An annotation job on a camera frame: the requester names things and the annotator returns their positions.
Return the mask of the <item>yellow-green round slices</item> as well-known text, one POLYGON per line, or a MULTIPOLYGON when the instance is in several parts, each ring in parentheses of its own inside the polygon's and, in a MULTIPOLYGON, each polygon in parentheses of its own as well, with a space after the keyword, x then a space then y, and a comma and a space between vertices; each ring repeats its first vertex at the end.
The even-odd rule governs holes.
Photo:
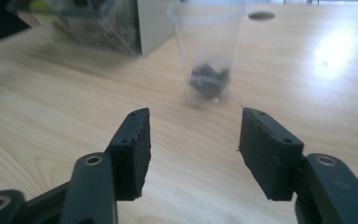
POLYGON ((52 13, 53 12, 52 0, 30 0, 29 8, 37 13, 52 13))

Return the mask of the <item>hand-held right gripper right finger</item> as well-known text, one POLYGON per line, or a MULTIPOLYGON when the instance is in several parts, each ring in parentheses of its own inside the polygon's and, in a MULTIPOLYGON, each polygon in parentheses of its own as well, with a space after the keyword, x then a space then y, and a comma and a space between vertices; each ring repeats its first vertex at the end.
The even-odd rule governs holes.
POLYGON ((242 110, 239 151, 264 194, 272 201, 291 201, 292 180, 304 143, 268 113, 242 110))

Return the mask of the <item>clear drawer organizer box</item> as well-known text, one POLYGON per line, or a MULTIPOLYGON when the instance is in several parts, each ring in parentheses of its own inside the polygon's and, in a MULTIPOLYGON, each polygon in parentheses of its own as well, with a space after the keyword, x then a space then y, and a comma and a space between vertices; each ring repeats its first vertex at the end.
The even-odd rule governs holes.
POLYGON ((8 0, 7 10, 55 43, 145 56, 173 34, 167 8, 180 0, 52 0, 37 13, 30 0, 8 0))

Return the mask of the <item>dark dried pieces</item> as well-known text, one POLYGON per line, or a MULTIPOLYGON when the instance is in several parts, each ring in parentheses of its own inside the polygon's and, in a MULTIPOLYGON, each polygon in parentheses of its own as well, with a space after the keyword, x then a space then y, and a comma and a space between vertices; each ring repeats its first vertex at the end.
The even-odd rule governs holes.
POLYGON ((229 80, 229 68, 216 71, 210 64, 203 63, 192 69, 188 84, 196 97, 212 100, 225 93, 229 80))

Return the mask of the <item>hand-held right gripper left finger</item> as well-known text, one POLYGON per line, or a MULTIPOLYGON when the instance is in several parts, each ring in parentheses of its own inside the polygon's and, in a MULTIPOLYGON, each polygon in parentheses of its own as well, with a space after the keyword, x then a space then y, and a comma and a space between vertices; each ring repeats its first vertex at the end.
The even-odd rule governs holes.
POLYGON ((134 201, 142 196, 151 161, 149 118, 147 107, 130 112, 105 150, 112 160, 118 201, 134 201))

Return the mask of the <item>black round table grommet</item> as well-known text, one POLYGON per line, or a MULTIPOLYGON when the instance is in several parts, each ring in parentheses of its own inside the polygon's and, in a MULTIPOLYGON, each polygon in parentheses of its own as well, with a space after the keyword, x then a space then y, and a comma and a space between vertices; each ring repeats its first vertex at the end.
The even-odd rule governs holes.
POLYGON ((252 21, 267 21, 275 18, 275 14, 268 11, 255 11, 248 15, 248 18, 252 21))

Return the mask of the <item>clear plastic cup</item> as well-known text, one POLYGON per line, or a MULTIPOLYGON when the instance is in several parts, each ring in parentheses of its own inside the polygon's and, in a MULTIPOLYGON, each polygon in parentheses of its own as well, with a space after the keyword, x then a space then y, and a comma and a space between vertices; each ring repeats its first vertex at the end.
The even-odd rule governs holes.
POLYGON ((208 63, 216 71, 229 68, 231 79, 246 11, 246 0, 185 0, 168 6, 186 90, 193 101, 219 104, 227 99, 230 80, 221 97, 204 100, 195 96, 188 78, 194 67, 208 63))

